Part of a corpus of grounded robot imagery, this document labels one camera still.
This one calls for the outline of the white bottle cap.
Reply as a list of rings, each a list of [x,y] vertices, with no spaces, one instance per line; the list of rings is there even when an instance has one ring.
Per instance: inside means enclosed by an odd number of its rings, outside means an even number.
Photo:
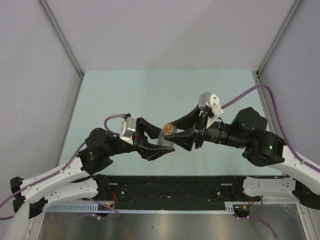
[[[165,136],[172,135],[177,133],[177,127],[172,123],[167,123],[166,125],[164,125],[162,131]]]

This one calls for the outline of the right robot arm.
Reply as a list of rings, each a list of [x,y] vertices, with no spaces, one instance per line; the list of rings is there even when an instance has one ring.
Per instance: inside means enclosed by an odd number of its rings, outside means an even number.
[[[320,167],[303,158],[289,142],[267,130],[268,120],[252,107],[238,112],[230,124],[210,119],[199,109],[174,121],[179,130],[164,137],[168,142],[191,151],[204,142],[243,149],[242,157],[257,167],[270,167],[295,180],[292,195],[305,207],[320,208]]]

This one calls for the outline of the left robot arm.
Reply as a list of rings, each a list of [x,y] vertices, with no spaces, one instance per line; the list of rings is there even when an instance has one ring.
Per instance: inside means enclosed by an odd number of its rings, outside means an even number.
[[[114,195],[107,176],[100,171],[109,167],[113,156],[137,152],[142,159],[153,161],[174,152],[173,144],[165,140],[177,132],[177,127],[167,123],[158,128],[142,117],[117,114],[122,118],[118,133],[108,127],[95,128],[78,147],[71,159],[41,175],[10,180],[13,210],[28,206],[28,218],[38,216],[44,209],[71,200],[105,200]]]

